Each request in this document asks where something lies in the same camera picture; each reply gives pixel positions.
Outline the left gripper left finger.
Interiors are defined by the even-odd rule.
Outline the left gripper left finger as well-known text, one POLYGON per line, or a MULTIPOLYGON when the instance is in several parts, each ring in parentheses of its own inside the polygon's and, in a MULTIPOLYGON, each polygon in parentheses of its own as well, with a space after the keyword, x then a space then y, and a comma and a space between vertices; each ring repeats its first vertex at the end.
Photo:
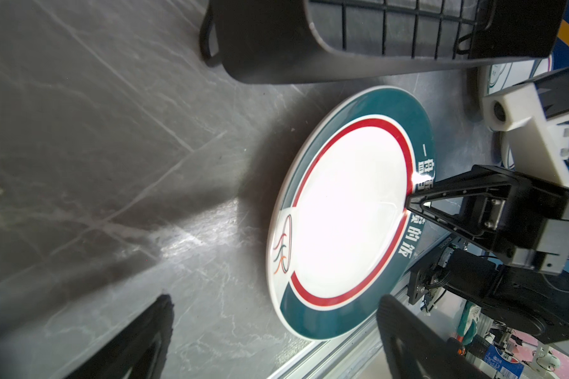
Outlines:
POLYGON ((159 378, 172 339, 174 305, 160 295, 69 378, 159 378))

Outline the green red rimmed plate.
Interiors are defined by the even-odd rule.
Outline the green red rimmed plate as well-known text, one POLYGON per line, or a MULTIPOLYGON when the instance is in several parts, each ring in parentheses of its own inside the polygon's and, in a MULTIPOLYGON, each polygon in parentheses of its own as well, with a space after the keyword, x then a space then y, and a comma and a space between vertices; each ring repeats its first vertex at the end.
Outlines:
POLYGON ((270 299, 287 330, 329 340, 376 312, 425 227, 406 202, 435 176, 430 120, 402 88, 368 88, 321 120, 287 172, 266 240, 270 299))

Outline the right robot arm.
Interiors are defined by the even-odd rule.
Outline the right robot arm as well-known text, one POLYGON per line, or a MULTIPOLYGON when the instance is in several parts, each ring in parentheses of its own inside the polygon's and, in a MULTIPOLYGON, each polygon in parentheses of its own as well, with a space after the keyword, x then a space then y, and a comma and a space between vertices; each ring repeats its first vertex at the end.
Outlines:
POLYGON ((476 165, 406 208, 449 234, 412 266, 411 303, 444 288, 543 344, 569 340, 569 188, 476 165))

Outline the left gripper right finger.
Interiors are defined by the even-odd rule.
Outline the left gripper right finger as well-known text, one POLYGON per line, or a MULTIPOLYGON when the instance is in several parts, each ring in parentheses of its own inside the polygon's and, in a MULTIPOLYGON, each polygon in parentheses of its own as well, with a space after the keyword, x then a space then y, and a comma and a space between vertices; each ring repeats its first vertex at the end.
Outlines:
POLYGON ((443 340, 392 295, 379 301, 376 321, 393 378, 486 378, 458 353, 461 344, 443 340))

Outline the black wire dish rack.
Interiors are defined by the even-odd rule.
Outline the black wire dish rack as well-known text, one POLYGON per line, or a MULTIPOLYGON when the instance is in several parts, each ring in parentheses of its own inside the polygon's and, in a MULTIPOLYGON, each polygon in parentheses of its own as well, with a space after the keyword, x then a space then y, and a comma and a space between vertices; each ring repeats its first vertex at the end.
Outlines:
POLYGON ((546 58, 567 1, 211 1, 209 67, 245 84, 305 84, 546 58))

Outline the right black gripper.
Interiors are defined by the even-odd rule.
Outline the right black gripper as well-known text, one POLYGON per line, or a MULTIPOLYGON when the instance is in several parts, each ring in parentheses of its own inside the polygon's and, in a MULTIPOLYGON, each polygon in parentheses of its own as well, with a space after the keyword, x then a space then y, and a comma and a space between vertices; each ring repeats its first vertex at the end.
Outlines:
POLYGON ((406 208, 506 265, 558 275, 569 259, 569 188, 529 175, 476 165, 409 195, 406 208), (457 214, 428 206, 455 197, 457 214))

